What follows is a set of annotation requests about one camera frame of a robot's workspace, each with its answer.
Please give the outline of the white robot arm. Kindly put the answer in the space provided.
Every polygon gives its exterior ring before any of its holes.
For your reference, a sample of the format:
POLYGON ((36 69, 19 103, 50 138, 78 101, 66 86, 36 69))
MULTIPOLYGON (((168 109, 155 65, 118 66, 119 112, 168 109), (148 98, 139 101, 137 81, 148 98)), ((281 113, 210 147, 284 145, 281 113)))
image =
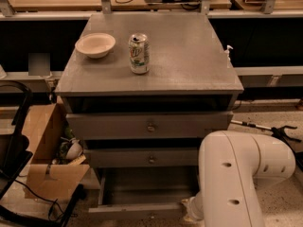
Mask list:
POLYGON ((202 141, 198 167, 200 191, 183 200, 186 219, 205 227, 265 227, 256 190, 290 178, 295 157, 272 136, 215 131, 202 141))

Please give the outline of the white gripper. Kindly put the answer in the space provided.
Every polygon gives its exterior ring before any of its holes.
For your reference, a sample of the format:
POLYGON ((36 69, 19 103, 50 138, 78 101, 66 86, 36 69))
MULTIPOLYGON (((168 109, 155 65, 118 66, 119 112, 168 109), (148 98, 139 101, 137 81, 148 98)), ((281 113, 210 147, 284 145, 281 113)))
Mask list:
POLYGON ((201 192, 198 192, 194 197, 182 199, 181 203, 186 208, 185 220, 199 222, 204 219, 203 197, 201 192))

